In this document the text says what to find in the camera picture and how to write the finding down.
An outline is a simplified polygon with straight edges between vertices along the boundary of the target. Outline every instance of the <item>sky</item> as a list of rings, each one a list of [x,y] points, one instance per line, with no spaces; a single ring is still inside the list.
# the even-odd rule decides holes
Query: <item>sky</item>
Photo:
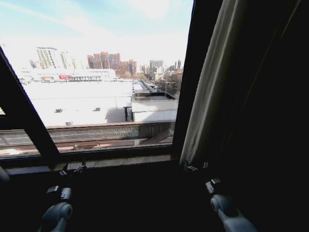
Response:
[[[137,65],[182,61],[193,0],[0,0],[0,44],[16,63],[38,60],[37,46],[76,59],[107,51]]]

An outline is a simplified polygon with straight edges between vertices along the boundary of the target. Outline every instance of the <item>window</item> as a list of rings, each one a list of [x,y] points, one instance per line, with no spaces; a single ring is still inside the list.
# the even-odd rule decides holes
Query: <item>window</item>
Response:
[[[0,3],[1,47],[59,152],[172,144],[192,5]]]
[[[0,130],[0,157],[37,155],[38,153],[24,130]]]
[[[179,155],[221,4],[0,1],[0,132],[40,153],[0,160]]]

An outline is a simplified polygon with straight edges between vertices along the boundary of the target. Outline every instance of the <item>wall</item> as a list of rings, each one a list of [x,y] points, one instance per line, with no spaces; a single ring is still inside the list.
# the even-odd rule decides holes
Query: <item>wall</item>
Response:
[[[134,112],[134,122],[176,120],[177,110]]]

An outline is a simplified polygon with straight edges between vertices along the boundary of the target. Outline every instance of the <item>low white building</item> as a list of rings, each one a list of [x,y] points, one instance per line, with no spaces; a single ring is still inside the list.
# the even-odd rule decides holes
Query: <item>low white building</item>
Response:
[[[133,101],[134,122],[176,120],[178,102],[176,100]]]

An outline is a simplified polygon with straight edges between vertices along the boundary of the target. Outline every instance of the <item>flat roof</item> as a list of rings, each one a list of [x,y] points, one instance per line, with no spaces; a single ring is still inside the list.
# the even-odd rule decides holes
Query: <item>flat roof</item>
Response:
[[[132,112],[152,112],[177,110],[178,102],[176,100],[156,100],[156,101],[133,101]]]

